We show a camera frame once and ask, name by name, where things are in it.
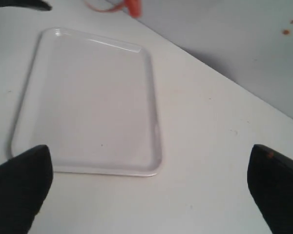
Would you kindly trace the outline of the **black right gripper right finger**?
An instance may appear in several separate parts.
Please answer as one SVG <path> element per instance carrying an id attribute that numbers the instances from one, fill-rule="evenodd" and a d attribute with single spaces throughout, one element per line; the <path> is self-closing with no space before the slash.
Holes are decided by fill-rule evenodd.
<path id="1" fill-rule="evenodd" d="M 248 188 L 271 232 L 293 234 L 293 160 L 255 144 L 248 165 Z"/>

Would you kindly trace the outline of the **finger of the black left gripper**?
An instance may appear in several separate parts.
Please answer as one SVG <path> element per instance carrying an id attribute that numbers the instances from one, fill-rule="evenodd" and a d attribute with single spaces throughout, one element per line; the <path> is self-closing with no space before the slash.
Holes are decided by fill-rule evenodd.
<path id="1" fill-rule="evenodd" d="M 51 11 L 52 6 L 44 0 L 0 0 L 2 7 L 21 7 L 38 11 Z"/>

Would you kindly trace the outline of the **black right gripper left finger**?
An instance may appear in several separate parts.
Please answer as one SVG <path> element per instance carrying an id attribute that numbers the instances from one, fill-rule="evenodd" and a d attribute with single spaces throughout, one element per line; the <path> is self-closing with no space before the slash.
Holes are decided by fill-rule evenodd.
<path id="1" fill-rule="evenodd" d="M 51 154 L 35 146 L 0 165 L 0 234 L 26 234 L 53 181 Z"/>

